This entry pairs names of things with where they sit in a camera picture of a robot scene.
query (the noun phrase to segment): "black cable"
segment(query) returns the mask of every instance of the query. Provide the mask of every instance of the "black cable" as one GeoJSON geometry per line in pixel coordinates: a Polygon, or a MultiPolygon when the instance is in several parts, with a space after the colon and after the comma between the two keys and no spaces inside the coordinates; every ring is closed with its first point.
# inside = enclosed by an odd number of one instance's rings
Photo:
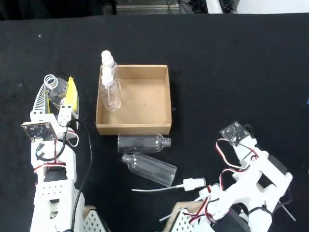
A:
{"type": "Polygon", "coordinates": [[[182,7],[187,14],[189,13],[187,9],[183,6],[182,1],[179,2],[179,10],[180,10],[180,7],[182,7]]]}
{"type": "Polygon", "coordinates": [[[89,162],[89,166],[87,168],[87,171],[86,171],[86,175],[83,179],[83,182],[78,190],[78,193],[77,193],[77,196],[76,196],[76,200],[75,200],[75,204],[74,204],[74,207],[73,207],[73,214],[72,214],[72,223],[71,223],[71,231],[74,231],[74,225],[75,225],[75,215],[76,215],[76,209],[77,209],[77,204],[78,204],[78,200],[79,200],[79,197],[82,193],[82,189],[89,177],[89,173],[90,173],[90,170],[91,170],[91,166],[92,166],[92,144],[91,144],[91,139],[90,139],[90,134],[89,134],[89,131],[88,131],[88,128],[78,119],[73,119],[71,121],[76,121],[76,122],[79,122],[79,124],[85,129],[86,133],[87,133],[87,137],[88,137],[88,143],[89,143],[89,149],[90,149],[90,162],[89,162]]]}
{"type": "Polygon", "coordinates": [[[168,13],[169,14],[173,14],[172,10],[170,9],[170,6],[173,4],[175,0],[171,0],[170,3],[168,3],[168,0],[166,0],[166,4],[168,5],[168,13]]]}
{"type": "Polygon", "coordinates": [[[250,134],[251,134],[251,137],[252,138],[254,138],[254,132],[253,132],[253,130],[252,130],[252,127],[251,127],[251,125],[250,124],[246,124],[246,125],[244,125],[244,126],[242,126],[242,128],[238,131],[238,133],[237,133],[237,136],[236,136],[236,145],[235,146],[238,146],[238,144],[239,144],[239,141],[240,141],[240,134],[241,134],[241,132],[244,130],[244,129],[249,129],[249,131],[250,131],[250,134]]]}
{"type": "Polygon", "coordinates": [[[62,154],[62,152],[63,152],[63,150],[64,150],[64,148],[65,148],[65,146],[66,146],[66,143],[67,143],[67,133],[68,133],[68,127],[69,127],[69,125],[73,122],[73,121],[76,121],[77,119],[71,119],[67,124],[66,124],[66,128],[67,128],[67,130],[63,133],[63,141],[62,141],[62,147],[61,147],[61,149],[60,149],[60,151],[58,152],[58,154],[56,155],[56,156],[54,156],[54,157],[52,157],[52,158],[43,158],[43,157],[41,157],[41,156],[38,156],[38,154],[37,154],[37,152],[38,152],[38,148],[39,148],[39,146],[37,147],[37,150],[35,151],[35,157],[37,158],[37,159],[39,159],[39,160],[42,160],[42,161],[45,161],[45,162],[50,162],[50,161],[54,161],[54,160],[56,160],[56,159],[58,159],[59,158],[59,156],[61,156],[61,154],[62,154]]]}

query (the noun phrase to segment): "white spray nozzle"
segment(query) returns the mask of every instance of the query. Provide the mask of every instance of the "white spray nozzle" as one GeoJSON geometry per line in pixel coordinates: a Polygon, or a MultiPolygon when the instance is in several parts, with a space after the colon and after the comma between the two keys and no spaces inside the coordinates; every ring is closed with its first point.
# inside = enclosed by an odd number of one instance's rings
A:
{"type": "Polygon", "coordinates": [[[102,56],[102,64],[104,66],[108,66],[108,67],[113,66],[114,59],[113,59],[112,54],[111,54],[110,51],[108,51],[108,50],[103,51],[101,53],[101,56],[102,56]]]}
{"type": "Polygon", "coordinates": [[[104,67],[102,70],[102,84],[104,86],[111,86],[114,83],[114,76],[110,67],[104,67]]]}

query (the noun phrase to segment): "yellow component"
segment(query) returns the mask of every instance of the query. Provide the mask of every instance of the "yellow component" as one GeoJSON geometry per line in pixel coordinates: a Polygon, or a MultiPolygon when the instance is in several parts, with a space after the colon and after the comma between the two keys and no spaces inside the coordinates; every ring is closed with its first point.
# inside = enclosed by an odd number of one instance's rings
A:
{"type": "Polygon", "coordinates": [[[69,77],[68,81],[69,87],[65,98],[65,104],[72,105],[73,110],[77,111],[78,107],[78,94],[75,83],[72,77],[69,77]]]}

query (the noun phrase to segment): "white perforated panel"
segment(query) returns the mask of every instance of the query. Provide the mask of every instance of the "white perforated panel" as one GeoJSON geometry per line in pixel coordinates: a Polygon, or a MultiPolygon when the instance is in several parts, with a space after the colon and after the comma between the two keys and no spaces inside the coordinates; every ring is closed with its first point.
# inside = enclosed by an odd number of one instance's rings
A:
{"type": "Polygon", "coordinates": [[[84,232],[107,232],[95,210],[90,210],[85,218],[84,232]]]}
{"type": "Polygon", "coordinates": [[[183,213],[189,213],[187,209],[183,209],[178,214],[177,218],[175,218],[175,223],[173,227],[171,228],[170,232],[194,232],[195,231],[195,224],[193,225],[189,224],[189,221],[191,219],[190,216],[186,216],[183,213]]]}

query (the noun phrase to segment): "white wire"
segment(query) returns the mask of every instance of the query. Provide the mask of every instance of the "white wire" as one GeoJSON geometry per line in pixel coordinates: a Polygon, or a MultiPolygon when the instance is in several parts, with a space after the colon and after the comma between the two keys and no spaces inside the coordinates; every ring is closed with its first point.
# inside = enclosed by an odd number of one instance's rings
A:
{"type": "Polygon", "coordinates": [[[237,169],[242,169],[242,170],[244,170],[244,169],[247,168],[247,167],[236,166],[236,165],[233,165],[233,164],[229,163],[229,162],[227,161],[227,159],[225,158],[225,155],[224,155],[223,151],[220,149],[220,147],[219,147],[219,145],[218,145],[218,141],[227,141],[227,142],[230,142],[230,141],[229,141],[228,139],[218,139],[218,140],[216,141],[216,149],[217,149],[217,151],[220,153],[220,155],[221,155],[223,161],[224,161],[228,166],[230,166],[231,168],[237,168],[237,169]]]}
{"type": "Polygon", "coordinates": [[[175,189],[175,188],[180,188],[183,187],[183,185],[175,185],[175,186],[171,186],[171,187],[166,187],[166,188],[157,188],[157,189],[131,189],[133,192],[159,192],[159,191],[164,191],[164,190],[168,190],[168,189],[175,189]]]}
{"type": "Polygon", "coordinates": [[[222,191],[223,191],[223,189],[222,189],[222,180],[223,180],[222,175],[223,175],[223,173],[225,173],[225,172],[227,172],[227,171],[230,171],[230,172],[233,172],[233,173],[239,173],[239,172],[237,172],[237,171],[235,171],[234,169],[231,169],[231,168],[224,169],[224,170],[220,173],[220,175],[219,175],[219,187],[220,187],[220,189],[221,189],[222,191]]]}
{"type": "Polygon", "coordinates": [[[77,141],[76,141],[76,144],[72,144],[70,141],[69,141],[69,139],[67,139],[67,142],[72,146],[72,147],[77,147],[77,145],[78,145],[78,142],[79,142],[79,136],[78,136],[78,134],[76,134],[75,132],[72,132],[72,131],[69,131],[68,130],[68,132],[67,133],[71,133],[71,134],[74,134],[76,137],[76,139],[77,139],[77,141]]]}

